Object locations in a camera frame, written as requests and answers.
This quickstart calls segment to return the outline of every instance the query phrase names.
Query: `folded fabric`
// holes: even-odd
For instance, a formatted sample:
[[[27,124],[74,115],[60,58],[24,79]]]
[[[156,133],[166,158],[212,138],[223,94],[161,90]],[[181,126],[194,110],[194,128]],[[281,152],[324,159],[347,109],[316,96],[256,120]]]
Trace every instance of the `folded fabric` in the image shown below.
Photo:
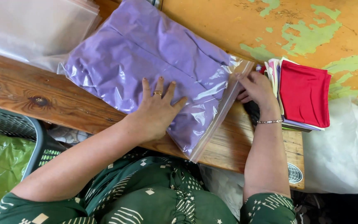
[[[288,120],[329,127],[328,89],[331,75],[327,70],[281,64],[280,96]]]
[[[75,84],[127,114],[141,103],[143,77],[152,88],[160,76],[165,88],[176,81],[173,102],[188,101],[167,131],[189,155],[218,111],[236,59],[149,2],[124,0],[64,68]]]

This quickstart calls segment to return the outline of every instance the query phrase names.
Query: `wood grain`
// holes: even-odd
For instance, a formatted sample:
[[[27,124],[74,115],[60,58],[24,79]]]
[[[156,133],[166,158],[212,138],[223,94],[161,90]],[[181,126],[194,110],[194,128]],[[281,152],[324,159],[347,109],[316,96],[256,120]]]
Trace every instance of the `wood grain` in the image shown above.
[[[101,5],[101,15],[108,16],[114,9],[109,0],[96,2]],[[125,114],[77,87],[63,75],[2,56],[0,108],[93,134],[125,117]],[[288,162],[304,170],[301,132],[283,131],[283,134]],[[199,162],[243,173],[252,140],[253,127],[249,117],[241,103],[236,102],[207,144]],[[185,157],[168,135],[142,147]],[[290,186],[303,189],[304,182]]]

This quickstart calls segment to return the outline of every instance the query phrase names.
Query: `stack of folded fabric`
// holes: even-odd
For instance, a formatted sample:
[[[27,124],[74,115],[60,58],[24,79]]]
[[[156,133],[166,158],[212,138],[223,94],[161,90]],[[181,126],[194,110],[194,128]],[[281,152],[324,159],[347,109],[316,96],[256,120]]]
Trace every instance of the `stack of folded fabric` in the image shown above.
[[[310,132],[329,127],[327,70],[296,64],[286,58],[270,59],[261,69],[280,104],[282,126]]]
[[[0,0],[0,55],[57,72],[100,22],[90,0]]]

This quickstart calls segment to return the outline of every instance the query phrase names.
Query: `woman's right hand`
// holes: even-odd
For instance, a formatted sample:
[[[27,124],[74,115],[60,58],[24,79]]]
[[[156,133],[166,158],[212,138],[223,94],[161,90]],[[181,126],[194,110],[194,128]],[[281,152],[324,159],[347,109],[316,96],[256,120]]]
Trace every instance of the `woman's right hand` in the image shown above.
[[[265,75],[253,71],[248,76],[245,74],[237,74],[236,78],[245,89],[244,92],[237,96],[238,100],[242,103],[253,100],[258,104],[261,112],[272,109],[274,109],[274,111],[280,111],[271,83]]]

